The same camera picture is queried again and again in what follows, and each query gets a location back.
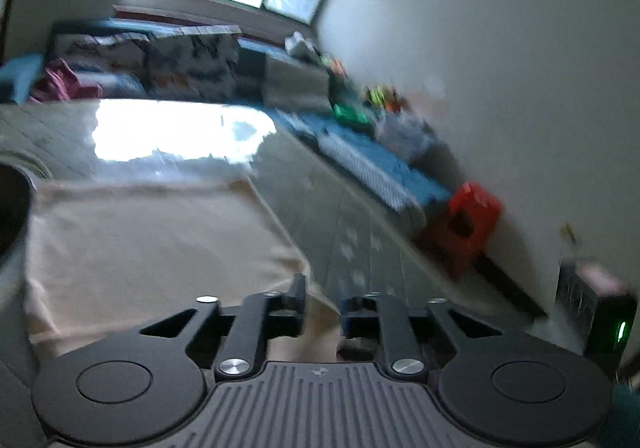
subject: baseboard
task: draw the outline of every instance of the baseboard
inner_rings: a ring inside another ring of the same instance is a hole
[[[532,318],[546,317],[546,313],[499,265],[482,253],[474,263],[476,272],[517,309]]]

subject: red plastic stool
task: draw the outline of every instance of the red plastic stool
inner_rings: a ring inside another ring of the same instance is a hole
[[[480,184],[465,183],[447,212],[430,224],[418,244],[440,253],[453,279],[462,277],[486,247],[500,219],[502,203]]]

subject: pink object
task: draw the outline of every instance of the pink object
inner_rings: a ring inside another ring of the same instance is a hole
[[[64,60],[53,60],[44,75],[31,88],[29,101],[69,101],[102,97],[102,88],[94,82],[81,82]]]

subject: black device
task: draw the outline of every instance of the black device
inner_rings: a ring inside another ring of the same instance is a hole
[[[438,299],[344,302],[370,362],[265,362],[301,333],[306,281],[239,307],[213,297],[46,365],[33,387],[62,446],[560,447],[595,434],[610,383],[590,360]]]
[[[638,298],[593,259],[562,262],[556,304],[578,336],[580,353],[613,380],[634,324]]]

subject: silver bolt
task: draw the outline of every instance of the silver bolt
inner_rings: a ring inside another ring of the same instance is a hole
[[[249,362],[239,358],[231,358],[220,363],[220,372],[224,372],[230,376],[238,376],[249,370]]]
[[[391,365],[398,374],[418,374],[424,370],[424,363],[420,360],[414,360],[412,358],[404,358],[402,360],[396,361],[393,365]]]

